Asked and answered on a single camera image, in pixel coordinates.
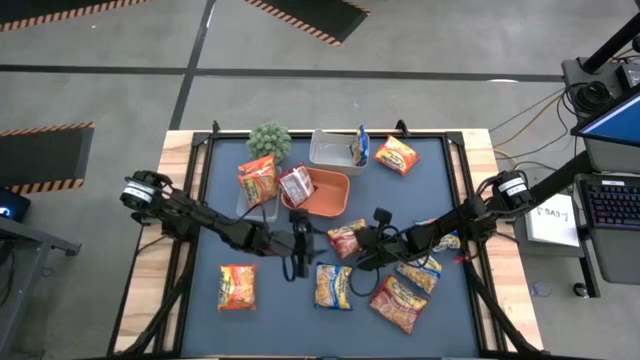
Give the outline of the black stand pole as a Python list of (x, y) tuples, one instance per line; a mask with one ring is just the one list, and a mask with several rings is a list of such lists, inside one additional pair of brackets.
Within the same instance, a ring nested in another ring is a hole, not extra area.
[(638, 34), (640, 34), (640, 12), (636, 13), (598, 50), (583, 61), (581, 63), (582, 70), (593, 74)]

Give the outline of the black hazard-striped floor mat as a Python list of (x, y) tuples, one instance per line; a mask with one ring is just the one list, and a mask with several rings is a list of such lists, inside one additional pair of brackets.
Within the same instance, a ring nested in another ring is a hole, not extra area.
[(0, 0), (0, 32), (9, 32), (118, 8), (150, 0)]
[(370, 15), (349, 0), (244, 0), (247, 4), (334, 47)]
[(0, 188), (19, 195), (84, 185), (95, 124), (0, 131)]

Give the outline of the clear plastic bin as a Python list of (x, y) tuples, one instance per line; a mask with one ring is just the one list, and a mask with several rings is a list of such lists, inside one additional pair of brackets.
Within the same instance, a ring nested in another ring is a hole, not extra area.
[(277, 195), (270, 200), (257, 204), (253, 207), (250, 207), (245, 199), (243, 190), (240, 186), (237, 205), (236, 205), (236, 214), (238, 216), (245, 216), (246, 220), (255, 220), (262, 221), (266, 220), (268, 223), (273, 223), (278, 216), (279, 203), (277, 202), (277, 197), (279, 196), (279, 187)]

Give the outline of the black device with blue light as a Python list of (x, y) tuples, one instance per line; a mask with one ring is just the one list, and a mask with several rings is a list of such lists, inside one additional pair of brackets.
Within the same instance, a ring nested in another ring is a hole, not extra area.
[(0, 189), (0, 217), (22, 223), (30, 205), (28, 198)]

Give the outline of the side desk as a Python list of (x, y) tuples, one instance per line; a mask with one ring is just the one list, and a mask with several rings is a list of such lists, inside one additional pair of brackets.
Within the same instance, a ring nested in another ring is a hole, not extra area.
[(590, 179), (640, 182), (640, 147), (586, 139), (585, 150), (533, 186), (530, 191), (537, 207), (570, 185), (577, 188), (591, 239), (604, 280), (640, 285), (640, 231), (596, 228), (587, 219), (580, 185)]

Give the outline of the computer monitor with blue screen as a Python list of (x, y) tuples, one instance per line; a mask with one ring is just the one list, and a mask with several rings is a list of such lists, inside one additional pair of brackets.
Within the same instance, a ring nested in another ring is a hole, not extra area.
[(571, 134), (640, 147), (640, 88), (614, 102), (599, 115), (576, 125)]

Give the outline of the white paper sheet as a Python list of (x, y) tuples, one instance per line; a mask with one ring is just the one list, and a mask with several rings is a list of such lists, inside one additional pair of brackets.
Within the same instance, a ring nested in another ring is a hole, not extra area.
[(530, 241), (579, 247), (573, 200), (569, 195), (556, 194), (525, 215), (527, 238)]

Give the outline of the blue-grey table mat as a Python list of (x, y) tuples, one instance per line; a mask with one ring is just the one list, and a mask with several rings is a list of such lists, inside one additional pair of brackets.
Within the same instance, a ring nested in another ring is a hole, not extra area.
[[(437, 218), (455, 202), (447, 172), (447, 157), (439, 138), (408, 140), (418, 152), (418, 163), (402, 176), (376, 161), (351, 178), (345, 211), (335, 218), (314, 216), (318, 230), (326, 231), (363, 218), (374, 221), (376, 208), (392, 214), (392, 225), (404, 229), (417, 220)], [(327, 237), (315, 237), (319, 256), (327, 264), (339, 263)], [(256, 257), (235, 251), (207, 229), (200, 233), (195, 270), (184, 330), (182, 353), (203, 355), (286, 355), (366, 357), (474, 357), (478, 353), (476, 326), (465, 272), (454, 264), (452, 251), (438, 254), (442, 275), (429, 303), (417, 319), (413, 333), (369, 307), (367, 292), (376, 278), (394, 273), (393, 266), (379, 272), (357, 271), (349, 311), (317, 307), (315, 278), (285, 280), (278, 257)], [(255, 310), (217, 309), (219, 266), (256, 264)]]

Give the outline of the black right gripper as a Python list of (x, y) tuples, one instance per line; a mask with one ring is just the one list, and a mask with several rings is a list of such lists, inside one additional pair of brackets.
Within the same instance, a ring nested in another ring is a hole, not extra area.
[(392, 214), (389, 211), (376, 208), (373, 219), (378, 222), (377, 226), (367, 226), (355, 232), (360, 255), (358, 269), (374, 271), (396, 261), (408, 262), (416, 256), (404, 233), (391, 224)]

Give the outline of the blue Maruchan noodle pack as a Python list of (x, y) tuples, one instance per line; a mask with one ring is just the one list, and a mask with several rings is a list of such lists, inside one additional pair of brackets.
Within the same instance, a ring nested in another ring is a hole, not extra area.
[(369, 136), (363, 125), (356, 130), (355, 138), (350, 145), (354, 166), (365, 166), (369, 159)]
[(457, 250), (461, 247), (461, 240), (457, 231), (444, 235), (432, 247), (433, 253), (440, 253), (445, 250)]
[(441, 278), (442, 266), (431, 256), (411, 262), (399, 262), (396, 272), (430, 295)]
[(351, 310), (349, 302), (349, 266), (318, 263), (314, 302), (318, 307), (335, 310)]

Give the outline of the white plastic bin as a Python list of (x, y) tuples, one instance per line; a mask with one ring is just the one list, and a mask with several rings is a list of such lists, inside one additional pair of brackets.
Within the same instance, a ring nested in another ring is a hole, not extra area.
[(364, 134), (364, 154), (354, 159), (353, 150), (360, 139), (355, 133), (337, 134), (316, 129), (312, 133), (309, 160), (314, 168), (359, 176), (369, 163), (370, 138)]

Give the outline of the green artificial potted plant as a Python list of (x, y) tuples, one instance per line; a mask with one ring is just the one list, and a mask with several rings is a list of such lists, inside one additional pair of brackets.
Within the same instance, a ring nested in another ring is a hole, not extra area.
[(246, 145), (252, 159), (272, 155), (274, 163), (279, 164), (289, 156), (291, 142), (292, 138), (286, 126), (278, 122), (268, 122), (259, 125), (249, 133)]

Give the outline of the red Maruchan noodle pack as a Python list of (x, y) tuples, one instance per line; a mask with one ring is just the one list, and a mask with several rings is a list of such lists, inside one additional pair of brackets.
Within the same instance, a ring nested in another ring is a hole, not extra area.
[(340, 259), (348, 258), (361, 250), (355, 232), (366, 227), (366, 221), (358, 219), (327, 231), (329, 243)]
[(296, 208), (310, 198), (316, 188), (304, 163), (299, 163), (278, 177), (278, 184), (292, 208)]
[(418, 317), (428, 299), (416, 295), (393, 275), (387, 275), (374, 291), (369, 307), (399, 327), (407, 335), (413, 333)]

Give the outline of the grey metal desk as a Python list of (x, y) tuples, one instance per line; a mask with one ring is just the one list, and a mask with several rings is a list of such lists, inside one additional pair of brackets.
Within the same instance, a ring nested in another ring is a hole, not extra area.
[(81, 245), (0, 217), (0, 360), (7, 360), (27, 302), (51, 250), (77, 256)]

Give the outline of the black backlit keyboard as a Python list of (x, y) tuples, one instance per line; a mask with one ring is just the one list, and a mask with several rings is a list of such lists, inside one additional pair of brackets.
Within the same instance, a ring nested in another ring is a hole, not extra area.
[(640, 231), (640, 182), (590, 179), (580, 189), (594, 227)]

